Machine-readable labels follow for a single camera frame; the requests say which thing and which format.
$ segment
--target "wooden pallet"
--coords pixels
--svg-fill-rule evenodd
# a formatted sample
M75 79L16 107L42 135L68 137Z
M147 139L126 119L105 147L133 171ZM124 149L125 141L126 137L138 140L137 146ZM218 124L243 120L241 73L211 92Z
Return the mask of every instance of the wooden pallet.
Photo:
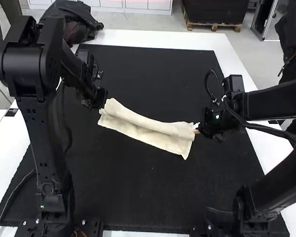
M227 26L227 27L234 27L235 32L239 33L241 31L242 24L227 24L227 23L200 23L200 22L190 22L188 19L186 10L181 4L181 9L183 12L183 17L186 23L187 30L191 31L193 26L211 26L212 31L217 31L218 26Z

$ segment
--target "white towel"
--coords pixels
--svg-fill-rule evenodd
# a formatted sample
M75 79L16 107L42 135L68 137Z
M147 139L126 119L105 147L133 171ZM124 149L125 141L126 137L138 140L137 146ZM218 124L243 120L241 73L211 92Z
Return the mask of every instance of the white towel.
M106 101L100 114L98 125L187 159L195 137L193 123L152 120L124 107L114 98Z

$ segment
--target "white cabinet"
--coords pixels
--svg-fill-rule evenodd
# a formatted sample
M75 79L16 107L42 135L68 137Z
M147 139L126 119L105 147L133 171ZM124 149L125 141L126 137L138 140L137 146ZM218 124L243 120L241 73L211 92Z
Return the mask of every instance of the white cabinet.
M27 0L30 9L48 9L55 0ZM171 15L173 0L81 0L91 11Z
M51 5L51 0L30 0L30 4Z
M148 0L150 10L170 10L171 0Z
M125 0L126 8L148 9L148 0Z
M100 6L100 0L83 0L89 6Z
M123 8L122 0L100 0L100 7Z

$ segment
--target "black mat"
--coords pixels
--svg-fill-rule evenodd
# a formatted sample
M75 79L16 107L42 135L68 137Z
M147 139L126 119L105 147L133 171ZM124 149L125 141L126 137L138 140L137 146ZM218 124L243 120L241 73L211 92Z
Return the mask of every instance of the black mat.
M105 71L109 97L160 121L199 121L202 105L209 103L203 86L206 72L213 69L222 78L212 51L82 47L94 52ZM211 87L217 87L215 79L210 80ZM99 127L98 112L81 106L73 89L65 91L65 110L74 137L67 160L76 217L97 216L105 229L187 233L204 223L206 206L230 211L236 191L262 176L246 133L229 134L222 144L199 135L183 160ZM2 203L33 167L27 152ZM35 218L35 192L33 178L4 218L5 225ZM286 230L282 219L275 228Z

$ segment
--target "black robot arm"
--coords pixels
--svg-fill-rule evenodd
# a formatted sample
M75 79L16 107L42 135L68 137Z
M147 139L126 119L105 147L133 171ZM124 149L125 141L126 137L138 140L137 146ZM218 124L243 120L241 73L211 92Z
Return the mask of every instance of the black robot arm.
M264 90L244 92L241 75L230 75L221 81L222 102L216 111L205 107L199 131L205 137L222 136L241 127L255 129L289 139L296 135L286 131L248 123L247 120L296 118L296 79ZM232 222L226 213L208 208L208 236L264 236L272 234L269 222L296 203L296 145L292 153L273 170L251 185L239 189L233 202Z
M57 130L60 78L88 108L102 108L107 97L93 55L85 50L73 54L63 40L63 25L62 18L37 25L33 17L23 16L0 50L0 80L22 112L37 170L38 221L27 220L17 237L70 237L74 232L73 182Z

